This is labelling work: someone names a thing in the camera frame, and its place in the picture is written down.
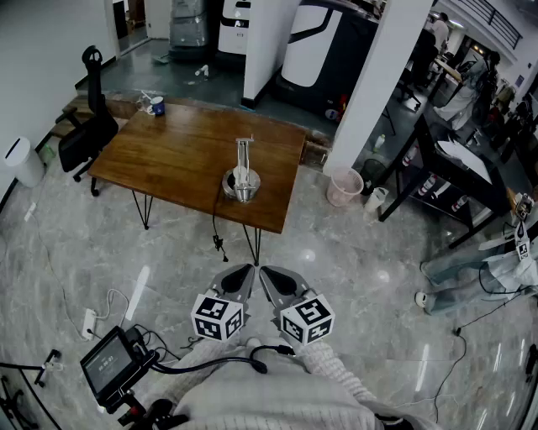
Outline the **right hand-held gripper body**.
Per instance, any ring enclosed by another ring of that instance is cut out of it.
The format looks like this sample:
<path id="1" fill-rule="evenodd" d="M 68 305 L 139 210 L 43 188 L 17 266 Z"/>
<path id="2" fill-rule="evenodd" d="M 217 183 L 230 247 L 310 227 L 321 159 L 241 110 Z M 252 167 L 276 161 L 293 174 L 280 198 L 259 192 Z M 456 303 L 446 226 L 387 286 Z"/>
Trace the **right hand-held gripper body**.
<path id="1" fill-rule="evenodd" d="M 332 333 L 332 307 L 299 273 L 266 265 L 260 268 L 259 277 L 266 298 L 274 307 L 273 322 L 282 333 L 301 345 Z"/>

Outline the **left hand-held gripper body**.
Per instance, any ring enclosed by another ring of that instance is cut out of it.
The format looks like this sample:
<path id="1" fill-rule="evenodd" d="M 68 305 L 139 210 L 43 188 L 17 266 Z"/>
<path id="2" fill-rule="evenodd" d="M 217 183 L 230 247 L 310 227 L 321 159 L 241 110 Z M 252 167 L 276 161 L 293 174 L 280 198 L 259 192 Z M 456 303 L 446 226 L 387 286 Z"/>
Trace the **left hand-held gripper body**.
<path id="1" fill-rule="evenodd" d="M 218 273 L 209 288 L 198 294 L 191 311 L 196 335 L 228 341 L 245 325 L 255 266 L 235 265 Z"/>

